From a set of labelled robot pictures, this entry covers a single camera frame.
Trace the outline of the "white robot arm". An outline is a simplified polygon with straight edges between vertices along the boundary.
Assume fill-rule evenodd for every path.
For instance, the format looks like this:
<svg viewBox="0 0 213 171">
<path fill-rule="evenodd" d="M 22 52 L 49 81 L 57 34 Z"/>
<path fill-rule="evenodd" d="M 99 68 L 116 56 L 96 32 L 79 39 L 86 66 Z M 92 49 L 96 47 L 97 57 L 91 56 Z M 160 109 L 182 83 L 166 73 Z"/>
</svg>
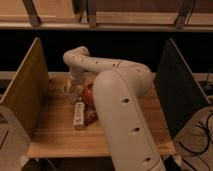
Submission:
<svg viewBox="0 0 213 171">
<path fill-rule="evenodd" d="M 65 52 L 63 61 L 72 89 L 86 71 L 96 74 L 93 100 L 115 170 L 166 171 L 139 103 L 152 87 L 151 70 L 138 62 L 91 57 L 84 46 Z"/>
</svg>

